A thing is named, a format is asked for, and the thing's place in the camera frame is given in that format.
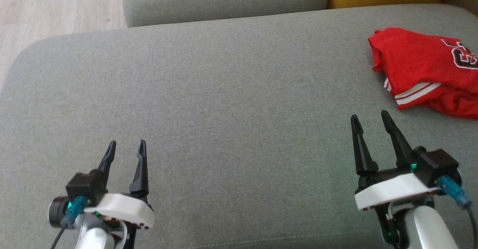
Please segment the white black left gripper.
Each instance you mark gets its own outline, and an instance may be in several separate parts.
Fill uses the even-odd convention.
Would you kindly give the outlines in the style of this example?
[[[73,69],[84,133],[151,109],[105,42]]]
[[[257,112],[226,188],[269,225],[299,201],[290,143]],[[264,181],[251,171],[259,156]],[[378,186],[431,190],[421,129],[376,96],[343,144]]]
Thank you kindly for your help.
[[[109,143],[98,170],[102,185],[107,185],[111,164],[114,161],[116,141]],[[145,140],[137,150],[138,164],[129,193],[148,196],[148,159]],[[154,226],[155,215],[144,201],[120,193],[107,193],[96,207],[84,210],[85,249],[133,249],[138,229]]]

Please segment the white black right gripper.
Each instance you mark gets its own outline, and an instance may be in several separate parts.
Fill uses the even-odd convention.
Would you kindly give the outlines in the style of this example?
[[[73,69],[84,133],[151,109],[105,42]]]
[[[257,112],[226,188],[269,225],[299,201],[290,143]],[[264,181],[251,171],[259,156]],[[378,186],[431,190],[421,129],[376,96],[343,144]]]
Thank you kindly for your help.
[[[437,193],[437,186],[428,187],[415,175],[415,160],[410,144],[386,110],[381,111],[385,130],[392,140],[397,168],[379,171],[363,137],[363,128],[356,114],[351,116],[351,131],[356,173],[360,177],[355,202],[358,210],[401,201],[426,193]]]

